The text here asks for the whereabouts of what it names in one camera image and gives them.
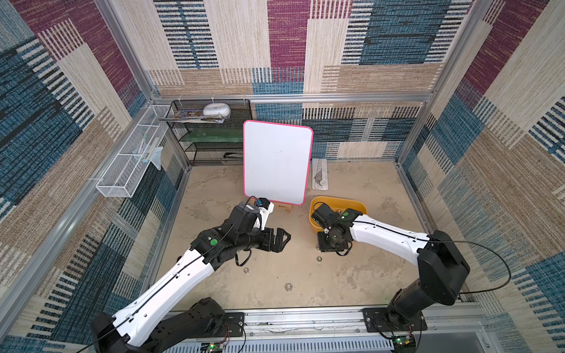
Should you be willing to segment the yellow plastic storage box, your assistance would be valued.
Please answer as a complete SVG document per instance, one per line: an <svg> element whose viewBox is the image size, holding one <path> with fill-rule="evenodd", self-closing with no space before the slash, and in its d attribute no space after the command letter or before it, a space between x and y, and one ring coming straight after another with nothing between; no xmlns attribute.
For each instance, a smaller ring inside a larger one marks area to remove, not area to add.
<svg viewBox="0 0 565 353"><path fill-rule="evenodd" d="M320 226L319 222L313 217L313 214L319 208L322 208L319 213L322 216L329 216L330 219L338 218L342 213L348 209L357 210L362 214L367 213L366 205L362 202L353 199L343 199L338 197L327 197L327 196L317 196L314 197L310 203L310 228L315 232L322 232L323 227Z"/></svg>

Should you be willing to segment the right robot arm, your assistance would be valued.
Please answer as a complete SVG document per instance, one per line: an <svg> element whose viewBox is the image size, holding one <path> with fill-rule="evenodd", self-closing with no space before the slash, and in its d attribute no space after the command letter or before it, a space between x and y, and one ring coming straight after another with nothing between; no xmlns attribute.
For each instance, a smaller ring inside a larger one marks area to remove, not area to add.
<svg viewBox="0 0 565 353"><path fill-rule="evenodd" d="M445 232L414 232L353 208L334 210L325 202L313 204L310 219L320 229L321 252L346 256L354 244L366 244L399 257L418 271L417 278L400 288L386 307L365 311L372 332L425 329L423 311L434 304L455 304L469 276L469 264Z"/></svg>

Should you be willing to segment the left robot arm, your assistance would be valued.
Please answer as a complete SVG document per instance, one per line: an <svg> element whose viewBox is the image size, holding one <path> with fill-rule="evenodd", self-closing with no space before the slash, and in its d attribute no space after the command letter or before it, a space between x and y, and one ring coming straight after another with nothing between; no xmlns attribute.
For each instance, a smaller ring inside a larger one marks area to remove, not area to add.
<svg viewBox="0 0 565 353"><path fill-rule="evenodd" d="M273 204L238 204L217 227L201 231L175 265L137 299L113 315L100 313L91 322L97 352L164 352L188 338L229 333L225 311L212 298L169 316L171 309L239 252L254 249L280 253L291 240L284 229L266 226Z"/></svg>

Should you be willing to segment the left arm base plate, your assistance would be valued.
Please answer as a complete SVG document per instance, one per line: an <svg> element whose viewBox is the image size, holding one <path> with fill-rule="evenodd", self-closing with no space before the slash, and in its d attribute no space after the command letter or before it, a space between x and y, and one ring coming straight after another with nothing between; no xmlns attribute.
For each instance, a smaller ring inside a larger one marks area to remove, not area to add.
<svg viewBox="0 0 565 353"><path fill-rule="evenodd" d="M222 316L200 321L199 325L193 324L189 330L188 338L240 338L243 334L241 326L245 323L244 312L228 312Z"/></svg>

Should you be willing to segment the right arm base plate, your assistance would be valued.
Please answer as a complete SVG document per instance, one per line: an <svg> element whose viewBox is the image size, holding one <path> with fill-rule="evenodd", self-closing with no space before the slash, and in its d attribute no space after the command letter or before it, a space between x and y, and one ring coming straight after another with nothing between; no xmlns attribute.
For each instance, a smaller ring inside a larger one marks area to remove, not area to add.
<svg viewBox="0 0 565 353"><path fill-rule="evenodd" d="M396 313L390 313L386 307L366 307L361 310L368 332L407 332L426 331L428 325L424 318L417 313L410 319Z"/></svg>

